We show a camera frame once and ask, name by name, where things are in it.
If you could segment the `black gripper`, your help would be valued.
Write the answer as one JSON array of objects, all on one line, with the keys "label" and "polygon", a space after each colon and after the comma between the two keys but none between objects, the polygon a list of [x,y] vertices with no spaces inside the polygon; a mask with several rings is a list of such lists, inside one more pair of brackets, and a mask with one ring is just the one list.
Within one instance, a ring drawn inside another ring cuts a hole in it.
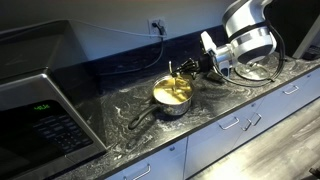
[{"label": "black gripper", "polygon": [[213,58],[209,55],[202,55],[196,61],[189,58],[182,63],[178,68],[173,70],[179,76],[195,80],[199,73],[209,72],[214,67]]}]

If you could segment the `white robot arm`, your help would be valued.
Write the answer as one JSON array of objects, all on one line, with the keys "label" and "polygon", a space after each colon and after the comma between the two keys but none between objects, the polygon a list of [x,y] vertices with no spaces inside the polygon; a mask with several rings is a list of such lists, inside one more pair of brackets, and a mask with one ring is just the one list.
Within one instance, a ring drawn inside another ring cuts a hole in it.
[{"label": "white robot arm", "polygon": [[[264,15],[264,10],[273,0],[236,0],[225,11],[222,24],[228,37],[225,45],[217,46],[207,31],[201,33],[205,54],[199,60],[189,59],[176,70],[173,76],[212,71],[216,76],[230,80],[230,70],[253,81],[273,81],[284,66],[284,42],[281,35]],[[278,67],[266,76],[258,62],[280,48]]]}]

